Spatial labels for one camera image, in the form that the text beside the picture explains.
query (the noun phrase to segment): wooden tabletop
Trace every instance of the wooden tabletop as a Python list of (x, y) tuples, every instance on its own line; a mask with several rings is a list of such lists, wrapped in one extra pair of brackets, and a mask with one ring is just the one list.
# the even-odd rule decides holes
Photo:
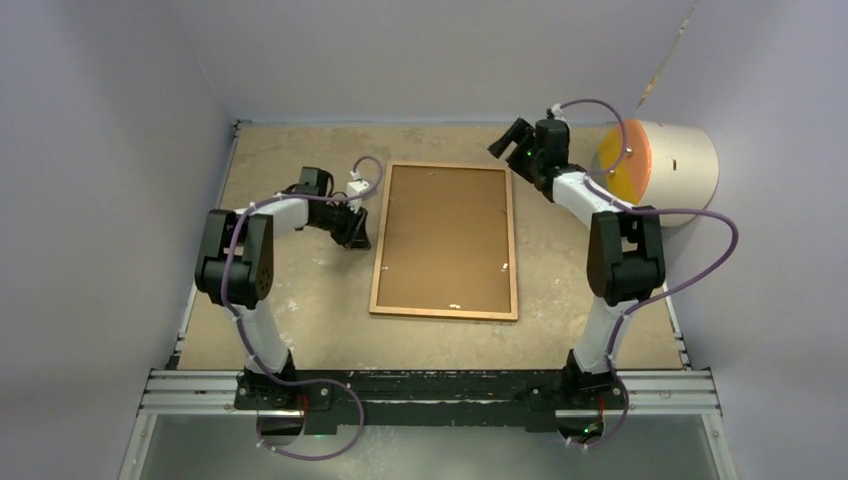
[[(505, 126), (296, 127), (247, 126), (221, 200), (244, 207), (295, 183), (302, 166), (349, 179), (361, 155), (383, 161), (499, 164), (486, 151)], [(574, 128), (571, 160), (588, 165), (607, 128)], [(366, 179), (375, 170), (363, 168)], [(592, 293), (586, 281), (588, 231), (514, 176), (518, 270), (517, 322), (492, 323), (372, 316), (368, 312), (374, 250), (345, 251), (326, 232), (307, 228), (274, 242), (269, 296), (295, 364), (345, 368), (557, 368), (580, 338)], [(364, 202), (368, 236), (376, 241), (382, 190)], [(638, 312), (624, 339), (624, 368), (680, 368), (664, 302)], [(244, 356), (224, 311), (198, 294), (180, 369), (241, 369)]]

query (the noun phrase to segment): robotic arm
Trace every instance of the robotic arm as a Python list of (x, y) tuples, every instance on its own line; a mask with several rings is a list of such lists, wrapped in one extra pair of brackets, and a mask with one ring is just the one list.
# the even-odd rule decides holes
[[(305, 167), (300, 180), (285, 193), (302, 193), (326, 196), (332, 175), (318, 168)], [(368, 183), (354, 177), (347, 184), (346, 195), (351, 196), (368, 188)], [(268, 293), (273, 285), (275, 237), (304, 227), (315, 227), (330, 232), (332, 239), (345, 249), (371, 248), (365, 232), (368, 212), (361, 202), (327, 203), (300, 198), (283, 199), (259, 208), (254, 212), (239, 235), (241, 251), (235, 252), (228, 282), (228, 300), (242, 316), (245, 334), (259, 358), (275, 373), (280, 373), (289, 361), (289, 352), (280, 333), (274, 314), (268, 304)], [(212, 302), (223, 306), (221, 281), (228, 246), (238, 217), (244, 210), (212, 210), (207, 214), (201, 240), (200, 254), (195, 269), (197, 289), (209, 295)], [(246, 368), (262, 374), (262, 370), (247, 355)]]
[[(665, 281), (659, 219), (633, 215), (593, 193), (593, 189), (605, 190), (588, 179), (583, 168), (568, 163), (570, 130), (550, 111), (535, 127), (517, 119), (489, 152), (500, 158), (512, 143), (515, 148), (506, 158), (510, 169), (590, 230), (586, 274), (595, 298), (583, 336), (569, 352), (564, 379), (576, 392), (609, 388), (613, 378), (607, 351), (616, 320)], [(625, 243), (633, 248), (625, 249)], [(628, 324), (626, 321), (616, 336), (613, 357)]]

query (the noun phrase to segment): orange lid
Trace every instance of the orange lid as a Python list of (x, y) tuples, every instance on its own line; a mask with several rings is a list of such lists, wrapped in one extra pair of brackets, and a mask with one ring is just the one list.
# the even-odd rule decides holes
[[(627, 130), (627, 143), (632, 152), (625, 155), (613, 173), (607, 174), (607, 190), (616, 197), (638, 204), (648, 188), (651, 177), (651, 146), (642, 123), (635, 118), (624, 121)], [(621, 129), (613, 127), (601, 141), (601, 167), (609, 168), (621, 153)]]

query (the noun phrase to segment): brown board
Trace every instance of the brown board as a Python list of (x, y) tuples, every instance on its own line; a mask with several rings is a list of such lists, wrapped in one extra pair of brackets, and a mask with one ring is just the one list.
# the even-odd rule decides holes
[(518, 319), (508, 169), (389, 164), (370, 312)]

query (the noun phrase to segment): gray wall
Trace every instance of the gray wall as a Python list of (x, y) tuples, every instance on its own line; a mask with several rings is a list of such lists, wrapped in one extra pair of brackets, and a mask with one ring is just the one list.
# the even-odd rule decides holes
[[(848, 478), (848, 5), (701, 0), (638, 116), (703, 127), (719, 155), (711, 203), (737, 254), (676, 299), (691, 357), (712, 366), (744, 478)], [(671, 235), (669, 281), (727, 231)]]
[(631, 114), (694, 0), (173, 3), (239, 118), (421, 122)]
[(165, 0), (0, 4), (0, 471), (115, 478), (228, 118)]

